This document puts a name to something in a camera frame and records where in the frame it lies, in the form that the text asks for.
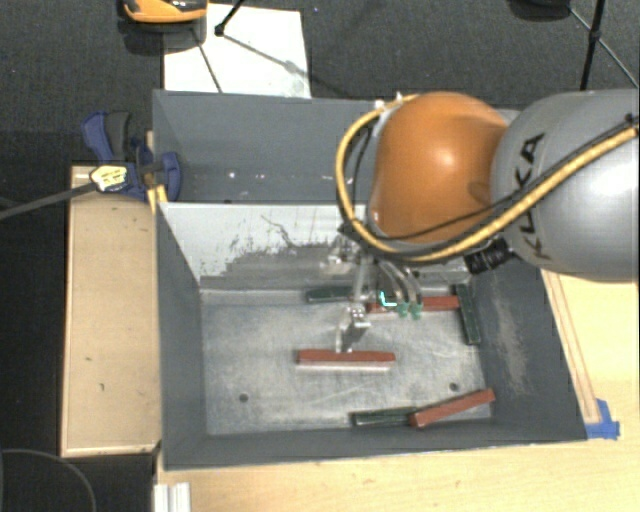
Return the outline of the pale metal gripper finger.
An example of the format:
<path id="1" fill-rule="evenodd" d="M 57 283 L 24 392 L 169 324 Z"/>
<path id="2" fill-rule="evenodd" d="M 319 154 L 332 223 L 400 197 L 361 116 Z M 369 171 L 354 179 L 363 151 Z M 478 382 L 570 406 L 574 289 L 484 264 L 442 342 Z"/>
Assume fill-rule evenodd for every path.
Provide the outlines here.
<path id="1" fill-rule="evenodd" d="M 351 352 L 367 330 L 371 327 L 369 321 L 352 321 L 345 329 L 345 351 Z"/>
<path id="2" fill-rule="evenodd" d="M 336 330 L 336 351 L 345 351 L 345 329 L 352 321 L 365 321 L 365 310 L 361 306 L 348 306 L 342 313 Z"/>

